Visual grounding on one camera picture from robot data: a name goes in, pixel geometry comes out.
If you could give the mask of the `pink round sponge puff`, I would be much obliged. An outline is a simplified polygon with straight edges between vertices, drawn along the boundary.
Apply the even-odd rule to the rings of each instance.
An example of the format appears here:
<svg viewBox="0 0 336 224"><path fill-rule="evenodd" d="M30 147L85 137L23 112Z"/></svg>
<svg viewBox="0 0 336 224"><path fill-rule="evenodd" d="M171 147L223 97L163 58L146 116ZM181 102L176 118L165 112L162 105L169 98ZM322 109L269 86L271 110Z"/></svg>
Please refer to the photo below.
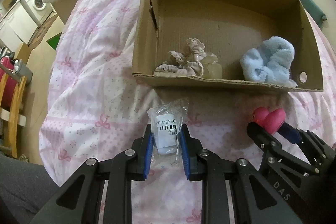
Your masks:
<svg viewBox="0 0 336 224"><path fill-rule="evenodd" d="M282 126L286 118L282 108L270 112L265 107L258 107L252 114L252 121L262 127L267 133L273 135Z"/></svg>

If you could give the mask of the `clear plastic packet with label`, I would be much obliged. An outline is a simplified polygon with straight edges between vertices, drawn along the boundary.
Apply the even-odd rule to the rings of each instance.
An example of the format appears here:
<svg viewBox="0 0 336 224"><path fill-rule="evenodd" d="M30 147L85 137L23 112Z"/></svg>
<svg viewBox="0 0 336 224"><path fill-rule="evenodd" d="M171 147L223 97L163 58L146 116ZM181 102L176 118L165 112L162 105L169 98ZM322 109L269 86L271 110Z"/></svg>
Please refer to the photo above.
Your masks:
<svg viewBox="0 0 336 224"><path fill-rule="evenodd" d="M147 111L154 145L159 156L174 156L174 161L179 160L179 135L188 110L188 99L180 98Z"/></svg>

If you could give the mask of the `light blue plush toy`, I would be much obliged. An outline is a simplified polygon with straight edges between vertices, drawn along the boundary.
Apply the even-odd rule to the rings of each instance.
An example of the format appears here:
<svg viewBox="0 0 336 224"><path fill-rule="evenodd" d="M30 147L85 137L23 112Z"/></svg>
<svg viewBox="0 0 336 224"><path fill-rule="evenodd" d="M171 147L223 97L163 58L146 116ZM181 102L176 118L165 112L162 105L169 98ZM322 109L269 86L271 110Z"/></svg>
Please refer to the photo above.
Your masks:
<svg viewBox="0 0 336 224"><path fill-rule="evenodd" d="M279 36L272 36L241 57L240 65L244 79L256 83L296 88L298 84L290 78L294 55L294 46L290 42Z"/></svg>

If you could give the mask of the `beige lace scrunchie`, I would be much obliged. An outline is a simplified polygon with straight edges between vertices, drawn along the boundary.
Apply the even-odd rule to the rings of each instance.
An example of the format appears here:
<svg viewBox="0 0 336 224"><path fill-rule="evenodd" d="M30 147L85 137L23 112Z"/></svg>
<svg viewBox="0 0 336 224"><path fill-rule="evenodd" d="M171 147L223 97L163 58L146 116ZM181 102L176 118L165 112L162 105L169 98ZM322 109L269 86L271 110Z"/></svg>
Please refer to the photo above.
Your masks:
<svg viewBox="0 0 336 224"><path fill-rule="evenodd" d="M174 73L181 76L201 77L204 67L201 60L207 55L205 45L197 38L189 38L182 52L170 51L170 61L157 66L155 73Z"/></svg>

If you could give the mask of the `pink patterned bed quilt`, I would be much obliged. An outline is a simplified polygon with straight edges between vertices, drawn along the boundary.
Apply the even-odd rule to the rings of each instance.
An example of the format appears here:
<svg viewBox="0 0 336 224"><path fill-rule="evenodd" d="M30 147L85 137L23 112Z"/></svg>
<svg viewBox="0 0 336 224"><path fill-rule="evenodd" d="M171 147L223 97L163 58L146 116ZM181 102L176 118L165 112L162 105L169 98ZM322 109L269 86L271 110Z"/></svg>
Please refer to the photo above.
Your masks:
<svg viewBox="0 0 336 224"><path fill-rule="evenodd" d="M191 135L227 160L255 167L262 158L246 133L261 106L284 108L289 124L310 130L335 147L335 52L319 27L322 92L255 93L243 90L154 89L133 77L140 0L78 0L60 38L48 92L49 111L39 134L48 174L63 184L84 161L113 158L142 136L147 111L186 97Z"/></svg>

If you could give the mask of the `grey trouser leg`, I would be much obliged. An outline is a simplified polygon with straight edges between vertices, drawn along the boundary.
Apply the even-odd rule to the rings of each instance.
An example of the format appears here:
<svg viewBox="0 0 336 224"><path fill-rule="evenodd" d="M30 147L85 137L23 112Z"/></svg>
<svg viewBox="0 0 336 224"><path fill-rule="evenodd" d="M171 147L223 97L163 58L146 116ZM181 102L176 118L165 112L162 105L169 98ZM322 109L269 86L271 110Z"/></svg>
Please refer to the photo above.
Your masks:
<svg viewBox="0 0 336 224"><path fill-rule="evenodd" d="M58 191L42 165L1 156L1 223L30 223Z"/></svg>

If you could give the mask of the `wooden chair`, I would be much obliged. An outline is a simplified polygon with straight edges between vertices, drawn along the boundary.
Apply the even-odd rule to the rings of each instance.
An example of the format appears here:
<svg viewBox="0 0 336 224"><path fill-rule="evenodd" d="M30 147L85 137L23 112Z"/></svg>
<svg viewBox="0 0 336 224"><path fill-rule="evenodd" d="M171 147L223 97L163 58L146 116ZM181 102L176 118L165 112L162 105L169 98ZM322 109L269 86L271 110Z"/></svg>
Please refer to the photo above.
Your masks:
<svg viewBox="0 0 336 224"><path fill-rule="evenodd" d="M17 151L17 131L19 125L19 112L22 104L23 93L26 86L27 77L21 77L15 84L13 97L11 100L7 130L3 134L3 145L1 151L14 159L18 158Z"/></svg>

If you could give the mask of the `brown cardboard box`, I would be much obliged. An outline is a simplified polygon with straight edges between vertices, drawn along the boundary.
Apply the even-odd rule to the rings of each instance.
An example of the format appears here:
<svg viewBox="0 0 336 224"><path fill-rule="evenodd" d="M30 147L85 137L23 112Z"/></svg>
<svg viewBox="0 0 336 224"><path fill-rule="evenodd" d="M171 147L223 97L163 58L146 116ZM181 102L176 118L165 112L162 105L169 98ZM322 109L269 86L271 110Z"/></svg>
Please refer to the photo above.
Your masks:
<svg viewBox="0 0 336 224"><path fill-rule="evenodd" d="M279 85L246 81L240 58L264 40L280 36L295 49L290 76L299 92L323 90L312 24L300 0L141 0L132 73L150 86L205 87L286 92ZM220 80L164 76L155 68L181 51L189 38L204 43L223 68Z"/></svg>

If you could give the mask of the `red bag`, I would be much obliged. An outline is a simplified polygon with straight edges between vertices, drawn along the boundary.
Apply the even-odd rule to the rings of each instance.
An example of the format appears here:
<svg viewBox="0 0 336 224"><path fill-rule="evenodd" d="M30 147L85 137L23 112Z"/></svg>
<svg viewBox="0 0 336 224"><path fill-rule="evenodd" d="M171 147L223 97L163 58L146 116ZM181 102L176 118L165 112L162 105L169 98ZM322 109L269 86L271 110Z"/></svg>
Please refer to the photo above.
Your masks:
<svg viewBox="0 0 336 224"><path fill-rule="evenodd" d="M8 56L1 58L1 64L7 67L11 72L14 69L14 64ZM10 108L16 83L14 79L10 76L8 77L1 102L2 108Z"/></svg>

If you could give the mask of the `white washing machine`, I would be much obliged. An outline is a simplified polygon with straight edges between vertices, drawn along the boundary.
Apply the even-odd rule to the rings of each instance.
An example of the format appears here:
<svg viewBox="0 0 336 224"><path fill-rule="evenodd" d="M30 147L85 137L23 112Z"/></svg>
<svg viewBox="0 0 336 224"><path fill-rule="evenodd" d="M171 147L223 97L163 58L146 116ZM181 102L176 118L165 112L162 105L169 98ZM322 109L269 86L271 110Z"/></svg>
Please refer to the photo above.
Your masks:
<svg viewBox="0 0 336 224"><path fill-rule="evenodd" d="M38 27L41 27L53 12L52 6L43 0L20 0L20 3Z"/></svg>

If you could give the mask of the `white kitchen cabinet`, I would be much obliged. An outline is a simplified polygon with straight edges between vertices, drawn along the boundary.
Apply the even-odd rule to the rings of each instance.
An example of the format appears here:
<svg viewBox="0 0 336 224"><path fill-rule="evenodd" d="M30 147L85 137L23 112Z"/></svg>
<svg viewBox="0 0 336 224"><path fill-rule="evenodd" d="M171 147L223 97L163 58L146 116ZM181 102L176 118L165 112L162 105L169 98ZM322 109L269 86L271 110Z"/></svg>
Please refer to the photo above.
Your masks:
<svg viewBox="0 0 336 224"><path fill-rule="evenodd" d="M28 44L38 25L33 21L20 2L1 19L1 41L11 51L16 51L21 44Z"/></svg>

